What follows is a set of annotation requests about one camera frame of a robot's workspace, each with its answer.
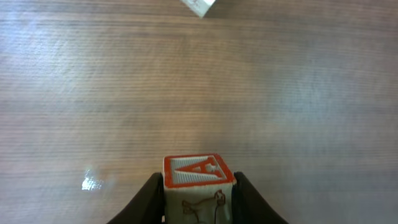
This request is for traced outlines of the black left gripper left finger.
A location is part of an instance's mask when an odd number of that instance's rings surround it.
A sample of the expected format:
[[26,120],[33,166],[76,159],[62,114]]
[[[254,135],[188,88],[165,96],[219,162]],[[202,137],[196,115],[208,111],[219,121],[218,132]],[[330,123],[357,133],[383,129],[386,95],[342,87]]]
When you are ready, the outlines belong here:
[[162,224],[165,215],[163,176],[153,173],[130,202],[107,224]]

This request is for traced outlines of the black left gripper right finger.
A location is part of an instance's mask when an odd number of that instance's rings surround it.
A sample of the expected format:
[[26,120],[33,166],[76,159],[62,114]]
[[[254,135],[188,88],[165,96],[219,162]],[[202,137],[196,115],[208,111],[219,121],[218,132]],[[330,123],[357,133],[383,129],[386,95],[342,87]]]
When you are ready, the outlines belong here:
[[235,172],[231,194],[233,224],[288,224],[242,172]]

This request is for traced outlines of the red A letter block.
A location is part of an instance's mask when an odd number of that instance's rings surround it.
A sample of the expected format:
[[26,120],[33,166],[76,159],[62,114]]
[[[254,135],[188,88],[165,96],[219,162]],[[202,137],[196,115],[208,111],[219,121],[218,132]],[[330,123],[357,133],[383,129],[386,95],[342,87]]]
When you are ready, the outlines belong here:
[[219,154],[167,156],[163,178],[167,223],[233,222],[236,179]]

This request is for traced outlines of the wooden block green side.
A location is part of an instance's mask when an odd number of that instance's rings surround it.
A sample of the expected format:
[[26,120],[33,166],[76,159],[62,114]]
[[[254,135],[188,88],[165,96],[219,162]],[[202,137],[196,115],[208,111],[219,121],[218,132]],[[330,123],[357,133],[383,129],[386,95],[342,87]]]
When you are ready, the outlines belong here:
[[188,6],[198,17],[203,18],[214,5],[216,0],[180,0]]

